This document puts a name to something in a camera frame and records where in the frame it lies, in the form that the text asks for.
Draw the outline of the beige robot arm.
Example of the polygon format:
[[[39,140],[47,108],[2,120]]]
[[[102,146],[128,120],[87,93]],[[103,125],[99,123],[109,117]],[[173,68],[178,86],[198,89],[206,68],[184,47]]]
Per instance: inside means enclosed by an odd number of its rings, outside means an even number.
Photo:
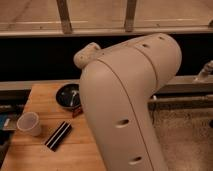
[[[178,43],[163,33],[105,49],[92,42],[74,55],[81,105],[107,171],[168,171],[148,101],[181,61]]]

